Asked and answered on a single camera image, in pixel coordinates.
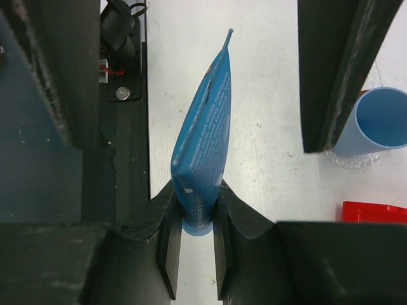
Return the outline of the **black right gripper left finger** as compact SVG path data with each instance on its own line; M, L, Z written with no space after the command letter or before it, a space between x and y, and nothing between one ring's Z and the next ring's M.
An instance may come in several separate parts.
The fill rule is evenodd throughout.
M117 223L2 224L2 304L170 304L181 211L171 183Z

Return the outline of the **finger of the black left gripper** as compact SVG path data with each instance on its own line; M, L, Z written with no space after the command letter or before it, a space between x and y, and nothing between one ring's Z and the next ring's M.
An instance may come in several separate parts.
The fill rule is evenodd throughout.
M1 1L1 16L65 145L93 149L99 114L99 1Z
M297 2L303 150L332 149L400 1Z

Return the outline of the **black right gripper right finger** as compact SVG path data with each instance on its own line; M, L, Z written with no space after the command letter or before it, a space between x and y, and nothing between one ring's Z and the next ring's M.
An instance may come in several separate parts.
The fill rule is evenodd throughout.
M405 304L406 226L272 222L221 184L214 210L223 304Z

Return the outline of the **blue plastic cup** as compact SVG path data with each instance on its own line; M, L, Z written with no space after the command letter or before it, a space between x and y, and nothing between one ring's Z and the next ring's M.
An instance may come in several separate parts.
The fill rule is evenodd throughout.
M333 147L353 157L406 147L406 93L390 87L361 95Z

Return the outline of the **blue toothpaste tube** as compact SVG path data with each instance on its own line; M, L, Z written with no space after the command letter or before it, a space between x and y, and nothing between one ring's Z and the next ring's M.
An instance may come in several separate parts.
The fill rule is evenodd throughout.
M228 45L207 69L193 97L170 161L171 180L183 210L183 229L192 236L212 230L212 214L225 171L231 121Z

